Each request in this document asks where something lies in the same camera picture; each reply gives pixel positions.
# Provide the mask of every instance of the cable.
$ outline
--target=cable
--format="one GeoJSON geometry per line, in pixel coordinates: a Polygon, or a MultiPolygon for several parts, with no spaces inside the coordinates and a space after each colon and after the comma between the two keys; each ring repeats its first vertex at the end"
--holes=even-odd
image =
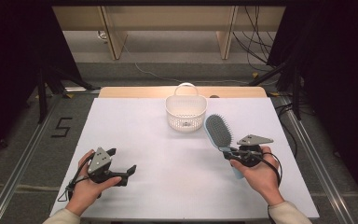
{"type": "MultiPolygon", "coordinates": [[[[249,21],[251,22],[252,27],[253,27],[253,29],[254,29],[254,32],[252,33],[252,39],[253,39],[253,36],[256,34],[257,37],[258,37],[259,42],[260,42],[260,43],[263,43],[263,45],[264,45],[264,42],[263,42],[262,38],[260,37],[260,34],[258,33],[258,14],[259,14],[259,11],[260,11],[260,7],[258,7],[258,6],[255,7],[255,23],[253,23],[253,20],[252,20],[250,14],[249,14],[249,12],[248,12],[247,7],[244,7],[244,8],[245,8],[246,14],[247,14],[247,16],[248,16],[248,18],[249,18],[249,21]]],[[[261,51],[262,51],[263,54],[264,54],[264,57],[265,57],[266,60],[267,60],[268,57],[266,56],[266,53],[265,53],[264,50],[263,50],[263,46],[260,45],[260,48],[261,48],[261,51]]]]}
{"type": "MultiPolygon", "coordinates": [[[[127,47],[126,47],[125,45],[123,45],[123,48],[124,48],[124,50],[127,51],[127,53],[129,53],[129,55],[130,55],[131,57],[133,57],[132,54],[130,53],[130,51],[127,49],[127,47]]],[[[148,75],[151,75],[151,76],[156,77],[156,78],[158,78],[158,79],[168,80],[168,81],[174,81],[174,82],[178,82],[178,83],[188,82],[188,81],[183,81],[183,80],[179,80],[179,79],[176,79],[176,78],[160,77],[160,76],[158,76],[158,75],[156,75],[156,74],[154,74],[154,73],[152,73],[152,72],[144,71],[144,70],[142,70],[142,69],[139,67],[138,63],[135,63],[135,66],[136,66],[136,68],[137,68],[140,72],[145,73],[145,74],[148,74],[148,75]]],[[[236,82],[236,83],[240,83],[240,84],[249,84],[249,82],[239,81],[239,80],[192,81],[191,83],[222,83],[222,82],[236,82]]]]}
{"type": "Polygon", "coordinates": [[[236,35],[234,32],[233,32],[232,34],[233,34],[234,37],[237,39],[238,44],[240,44],[240,46],[241,46],[244,50],[246,50],[247,53],[251,54],[252,56],[254,56],[255,58],[257,58],[259,61],[261,61],[262,63],[267,63],[267,61],[265,61],[264,59],[260,58],[260,57],[259,57],[258,55],[256,55],[253,51],[251,51],[251,50],[249,49],[249,47],[246,47],[245,44],[243,44],[243,43],[238,39],[237,35],[236,35]]]}
{"type": "Polygon", "coordinates": [[[296,157],[297,157],[297,152],[298,152],[297,141],[296,141],[295,137],[293,136],[293,134],[289,131],[289,129],[287,128],[287,126],[286,126],[286,125],[282,122],[282,120],[281,120],[281,116],[282,116],[284,113],[286,113],[287,111],[293,109],[292,106],[293,106],[293,104],[290,103],[290,104],[287,104],[287,105],[277,106],[277,107],[275,107],[275,109],[279,109],[279,108],[281,109],[280,112],[278,113],[278,120],[279,120],[280,124],[283,126],[283,128],[287,131],[287,133],[289,133],[289,135],[290,135],[290,136],[292,137],[292,139],[293,139],[293,142],[294,142],[294,144],[295,144],[295,151],[294,151],[293,154],[294,154],[294,156],[295,156],[295,158],[296,158],[296,157]]]}
{"type": "Polygon", "coordinates": [[[250,41],[254,42],[255,44],[259,44],[259,45],[263,45],[263,46],[272,48],[271,45],[264,44],[264,43],[261,43],[261,42],[257,42],[257,41],[255,41],[255,40],[251,39],[251,37],[249,37],[244,31],[242,31],[242,34],[243,34],[243,36],[245,36],[247,39],[249,39],[250,41]]]}
{"type": "Polygon", "coordinates": [[[76,174],[74,176],[74,178],[69,182],[69,184],[65,187],[65,191],[63,192],[63,194],[57,199],[57,202],[66,202],[68,201],[68,195],[67,192],[68,191],[73,191],[75,189],[75,185],[83,180],[89,179],[89,177],[84,177],[80,180],[77,180],[78,175],[80,174],[80,171],[83,169],[83,167],[86,165],[87,162],[89,162],[89,160],[91,160],[94,157],[95,152],[93,152],[91,155],[89,155],[84,161],[83,163],[77,168],[76,174]]]}
{"type": "Polygon", "coordinates": [[[269,85],[275,84],[277,82],[278,82],[278,80],[270,82],[270,83],[262,84],[261,86],[269,86],[269,85]]]}
{"type": "Polygon", "coordinates": [[[269,38],[271,39],[272,42],[274,42],[274,38],[272,38],[272,36],[269,34],[268,31],[266,31],[267,35],[269,36],[269,38]]]}
{"type": "Polygon", "coordinates": [[[272,154],[270,152],[263,153],[263,155],[265,155],[265,154],[271,155],[279,164],[281,174],[278,173],[278,170],[271,163],[269,163],[268,161],[266,161],[264,159],[258,158],[258,159],[261,159],[262,162],[264,162],[267,166],[269,166],[269,168],[271,168],[275,172],[275,175],[277,176],[277,180],[278,180],[278,187],[279,187],[281,184],[281,181],[282,181],[282,176],[283,176],[282,164],[281,164],[280,160],[278,159],[278,157],[275,156],[274,154],[272,154]]]}

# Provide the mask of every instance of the fingers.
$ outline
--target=fingers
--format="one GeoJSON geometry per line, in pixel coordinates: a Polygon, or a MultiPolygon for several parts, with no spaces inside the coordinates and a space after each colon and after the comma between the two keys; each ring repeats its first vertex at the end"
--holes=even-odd
{"type": "Polygon", "coordinates": [[[94,149],[90,150],[88,153],[84,154],[84,156],[80,159],[78,166],[83,164],[87,157],[89,157],[92,153],[94,153],[94,149]]]}
{"type": "Polygon", "coordinates": [[[109,189],[110,187],[113,187],[114,185],[118,184],[118,182],[121,181],[120,176],[109,178],[108,180],[104,181],[101,184],[98,184],[98,189],[102,192],[106,189],[109,189]]]}
{"type": "Polygon", "coordinates": [[[242,163],[240,163],[239,161],[236,160],[229,160],[229,163],[231,163],[231,165],[233,167],[235,167],[237,170],[244,172],[248,167],[242,165],[242,163]]]}
{"type": "Polygon", "coordinates": [[[261,151],[263,152],[263,159],[268,161],[269,163],[271,163],[276,168],[278,168],[278,165],[279,165],[278,162],[270,154],[270,153],[272,153],[271,148],[270,147],[264,147],[264,146],[260,146],[260,147],[261,147],[261,151]]]}
{"type": "MultiPolygon", "coordinates": [[[[79,161],[79,163],[78,163],[78,167],[80,167],[80,166],[83,164],[83,162],[84,162],[90,155],[92,155],[92,153],[94,153],[94,149],[90,150],[88,153],[86,153],[86,154],[80,159],[80,161],[79,161]]],[[[85,165],[83,166],[83,168],[81,169],[81,171],[80,171],[80,175],[87,175],[87,169],[89,169],[89,167],[88,167],[87,164],[85,164],[85,165]]]]}

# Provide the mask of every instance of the aluminum rail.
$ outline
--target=aluminum rail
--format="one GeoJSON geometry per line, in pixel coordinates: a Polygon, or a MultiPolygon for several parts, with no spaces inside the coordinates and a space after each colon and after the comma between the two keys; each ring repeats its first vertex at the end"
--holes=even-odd
{"type": "Polygon", "coordinates": [[[57,103],[60,101],[60,99],[61,99],[60,95],[54,95],[52,97],[50,103],[50,109],[48,110],[45,119],[37,125],[33,133],[33,136],[31,137],[27,147],[23,151],[19,161],[17,162],[16,167],[14,168],[13,172],[10,175],[10,178],[8,179],[8,181],[3,187],[0,193],[0,219],[2,218],[2,215],[5,213],[5,210],[7,209],[7,206],[10,203],[10,200],[14,194],[16,187],[20,183],[20,180],[24,175],[29,162],[31,161],[34,152],[39,145],[43,133],[45,132],[46,127],[48,126],[49,118],[53,113],[57,103]]]}
{"type": "MultiPolygon", "coordinates": [[[[282,98],[282,103],[284,105],[287,105],[290,102],[288,97],[282,98]]],[[[313,166],[313,169],[316,173],[316,175],[319,178],[319,181],[322,184],[322,187],[324,188],[325,194],[327,198],[329,199],[331,205],[333,206],[334,211],[336,212],[337,218],[339,220],[339,223],[341,224],[354,224],[353,218],[351,216],[351,213],[348,209],[348,206],[345,203],[345,200],[339,193],[336,185],[334,184],[332,178],[330,177],[329,173],[327,172],[326,168],[324,167],[324,164],[319,157],[319,154],[315,148],[315,146],[312,144],[310,137],[307,134],[307,131],[305,130],[301,120],[298,120],[295,116],[295,114],[292,111],[288,111],[289,119],[291,120],[293,126],[295,127],[296,134],[298,138],[300,139],[308,158],[310,159],[310,163],[313,166]]]]}

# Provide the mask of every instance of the black cable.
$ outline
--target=black cable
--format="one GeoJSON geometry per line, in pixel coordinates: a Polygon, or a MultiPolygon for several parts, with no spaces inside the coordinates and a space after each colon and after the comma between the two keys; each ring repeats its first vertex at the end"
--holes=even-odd
{"type": "Polygon", "coordinates": [[[295,156],[295,158],[297,157],[297,152],[298,152],[298,145],[297,145],[297,141],[296,141],[296,139],[295,139],[295,137],[293,136],[293,134],[289,131],[289,129],[287,128],[287,126],[282,122],[282,120],[281,120],[281,116],[284,114],[284,113],[286,113],[287,111],[289,111],[289,110],[291,110],[291,109],[293,109],[292,108],[292,103],[290,103],[290,104],[288,104],[288,105],[282,105],[282,106],[278,106],[278,107],[276,107],[276,108],[281,108],[281,111],[279,112],[279,114],[278,114],[278,120],[279,120],[279,122],[281,123],[281,125],[283,126],[283,128],[289,133],[289,135],[292,137],[292,139],[293,139],[293,142],[294,142],[294,144],[295,144],[295,151],[294,151],[294,156],[295,156]]]}
{"type": "Polygon", "coordinates": [[[272,171],[274,171],[275,175],[277,176],[278,187],[279,187],[280,184],[281,184],[281,181],[282,181],[282,165],[281,165],[281,162],[278,160],[278,158],[274,154],[269,153],[269,152],[262,153],[262,155],[265,155],[265,154],[269,154],[269,155],[273,156],[275,158],[275,160],[277,160],[277,162],[279,164],[279,167],[281,168],[281,174],[279,174],[278,169],[275,168],[275,166],[273,166],[269,161],[266,161],[263,158],[260,158],[260,157],[258,157],[256,155],[252,155],[252,154],[251,154],[251,157],[253,157],[253,158],[255,158],[255,159],[259,160],[259,161],[264,162],[269,168],[272,169],[272,171]]]}
{"type": "Polygon", "coordinates": [[[248,60],[248,64],[254,69],[254,70],[258,70],[258,71],[262,71],[262,72],[269,72],[269,70],[264,70],[264,69],[260,69],[260,68],[256,68],[254,67],[251,62],[249,61],[249,54],[251,54],[252,56],[254,56],[255,58],[257,58],[257,60],[261,61],[262,63],[267,63],[264,59],[260,58],[259,56],[257,56],[254,52],[252,52],[250,49],[248,49],[248,47],[246,47],[235,35],[235,33],[232,33],[234,35],[234,37],[236,38],[238,44],[247,52],[247,60],[248,60]]]}
{"type": "Polygon", "coordinates": [[[272,42],[274,42],[274,38],[272,38],[272,36],[269,34],[268,31],[266,31],[267,35],[269,36],[269,38],[271,39],[272,42]]]}
{"type": "MultiPolygon", "coordinates": [[[[264,44],[262,38],[260,37],[260,33],[258,32],[258,15],[259,15],[259,12],[260,12],[260,7],[255,7],[255,23],[253,23],[253,20],[252,20],[250,14],[249,14],[249,12],[248,12],[247,7],[245,7],[245,11],[246,11],[246,14],[247,14],[247,16],[248,16],[248,18],[249,18],[249,21],[250,21],[251,24],[252,24],[253,29],[254,29],[254,32],[252,33],[252,39],[253,39],[253,36],[256,34],[257,37],[258,37],[259,42],[264,44]]],[[[266,60],[267,60],[268,57],[266,56],[266,53],[265,53],[264,50],[263,50],[263,46],[260,45],[260,48],[261,48],[261,51],[263,52],[264,57],[265,57],[266,60]]]]}
{"type": "Polygon", "coordinates": [[[63,192],[63,194],[57,199],[57,202],[66,202],[68,201],[68,195],[67,192],[68,191],[73,191],[75,189],[75,185],[83,180],[89,179],[89,177],[84,177],[80,180],[77,180],[78,175],[80,174],[80,171],[83,169],[83,167],[86,165],[87,162],[89,162],[89,160],[91,160],[94,157],[95,152],[93,152],[91,155],[89,155],[84,161],[83,163],[78,167],[76,174],[74,176],[74,178],[69,182],[69,184],[65,187],[65,191],[63,192]]]}
{"type": "Polygon", "coordinates": [[[260,44],[260,45],[263,45],[263,46],[272,48],[271,45],[264,44],[264,43],[260,43],[260,42],[257,42],[257,41],[255,41],[255,40],[251,39],[244,31],[242,31],[242,34],[243,34],[243,36],[245,36],[247,39],[249,39],[250,41],[254,42],[255,44],[260,44]]]}

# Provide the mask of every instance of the brush bristles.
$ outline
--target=brush bristles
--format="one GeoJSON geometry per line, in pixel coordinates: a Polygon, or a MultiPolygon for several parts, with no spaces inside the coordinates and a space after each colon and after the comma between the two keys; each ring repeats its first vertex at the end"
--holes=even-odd
{"type": "Polygon", "coordinates": [[[231,130],[220,115],[212,114],[208,117],[205,120],[205,128],[217,147],[229,147],[231,145],[231,130]]]}

